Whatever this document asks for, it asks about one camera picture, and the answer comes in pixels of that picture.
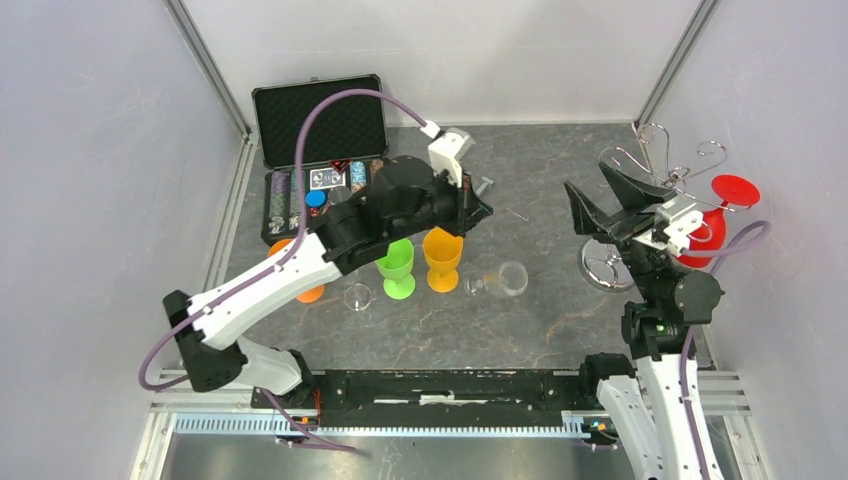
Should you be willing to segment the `yellow-orange wine glass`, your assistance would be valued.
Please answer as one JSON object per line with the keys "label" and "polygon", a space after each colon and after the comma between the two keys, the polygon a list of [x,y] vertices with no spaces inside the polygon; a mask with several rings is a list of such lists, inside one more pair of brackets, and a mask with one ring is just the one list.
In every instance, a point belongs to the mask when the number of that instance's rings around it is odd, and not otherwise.
{"label": "yellow-orange wine glass", "polygon": [[457,268],[463,247],[461,236],[454,236],[442,228],[433,228],[426,234],[422,250],[428,265],[427,284],[433,291],[446,294],[458,286]]}

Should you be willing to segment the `clear wine glass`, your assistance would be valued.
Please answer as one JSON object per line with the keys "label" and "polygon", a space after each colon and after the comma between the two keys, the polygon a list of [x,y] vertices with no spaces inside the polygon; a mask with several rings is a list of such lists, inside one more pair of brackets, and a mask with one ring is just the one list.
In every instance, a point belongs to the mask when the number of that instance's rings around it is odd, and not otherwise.
{"label": "clear wine glass", "polygon": [[348,310],[355,313],[365,311],[371,305],[372,297],[372,290],[359,271],[344,277],[343,302]]}
{"label": "clear wine glass", "polygon": [[464,281],[471,296],[489,294],[497,298],[517,297],[527,288],[529,274],[526,266],[514,260],[472,272]]}

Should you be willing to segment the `green wine glass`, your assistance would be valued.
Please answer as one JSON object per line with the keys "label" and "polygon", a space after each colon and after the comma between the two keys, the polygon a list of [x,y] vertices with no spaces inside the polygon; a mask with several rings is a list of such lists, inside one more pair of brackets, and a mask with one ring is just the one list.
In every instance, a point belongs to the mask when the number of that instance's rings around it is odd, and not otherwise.
{"label": "green wine glass", "polygon": [[383,276],[383,290],[394,300],[404,300],[413,294],[416,287],[412,275],[415,250],[409,239],[394,241],[385,256],[375,264]]}

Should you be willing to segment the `red wine glass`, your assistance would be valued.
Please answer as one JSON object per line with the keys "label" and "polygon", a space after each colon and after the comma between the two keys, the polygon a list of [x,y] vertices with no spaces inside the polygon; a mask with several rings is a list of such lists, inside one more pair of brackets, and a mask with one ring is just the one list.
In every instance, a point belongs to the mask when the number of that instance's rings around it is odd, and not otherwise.
{"label": "red wine glass", "polygon": [[761,199],[756,185],[749,180],[731,174],[722,174],[713,178],[711,188],[722,200],[721,204],[703,214],[702,226],[690,235],[689,249],[692,251],[713,251],[723,247],[727,225],[726,208],[739,206],[749,209]]}

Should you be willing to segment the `orange wine glass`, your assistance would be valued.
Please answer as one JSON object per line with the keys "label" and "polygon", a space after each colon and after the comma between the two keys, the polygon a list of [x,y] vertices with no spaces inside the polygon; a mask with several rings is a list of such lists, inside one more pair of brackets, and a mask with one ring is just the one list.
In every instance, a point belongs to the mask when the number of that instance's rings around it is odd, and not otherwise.
{"label": "orange wine glass", "polygon": [[[277,241],[276,243],[274,243],[270,247],[270,250],[268,252],[268,256],[271,257],[271,256],[275,255],[279,251],[283,250],[291,242],[292,242],[291,238],[281,239],[281,240]],[[298,295],[296,297],[296,300],[299,301],[300,303],[303,303],[303,304],[311,304],[311,303],[314,303],[317,300],[319,300],[321,298],[321,296],[324,294],[324,291],[325,291],[325,286],[319,285],[315,288],[304,291],[303,293],[301,293],[300,295]]]}

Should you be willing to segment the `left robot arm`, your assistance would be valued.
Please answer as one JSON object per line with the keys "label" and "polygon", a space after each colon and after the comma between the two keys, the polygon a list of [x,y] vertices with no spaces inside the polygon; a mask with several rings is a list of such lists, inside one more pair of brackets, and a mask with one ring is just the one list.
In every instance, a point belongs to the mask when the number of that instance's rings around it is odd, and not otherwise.
{"label": "left robot arm", "polygon": [[385,257],[392,242],[439,227],[463,236],[493,213],[471,176],[453,184],[415,157],[388,161],[370,183],[306,222],[306,234],[237,278],[202,294],[175,290],[163,304],[199,393],[230,383],[306,405],[314,381],[302,354],[260,345],[245,332],[298,295]]}

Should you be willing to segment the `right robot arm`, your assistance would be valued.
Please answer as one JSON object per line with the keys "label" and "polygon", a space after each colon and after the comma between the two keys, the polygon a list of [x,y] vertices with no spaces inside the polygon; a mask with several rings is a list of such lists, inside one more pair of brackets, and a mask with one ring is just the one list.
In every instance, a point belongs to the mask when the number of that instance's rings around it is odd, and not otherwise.
{"label": "right robot arm", "polygon": [[577,392],[609,415],[638,479],[721,479],[700,399],[694,329],[711,322],[724,292],[716,278],[686,267],[703,213],[673,189],[598,165],[621,208],[607,213],[564,184],[573,228],[619,253],[641,299],[628,302],[621,335],[629,355],[585,358]]}

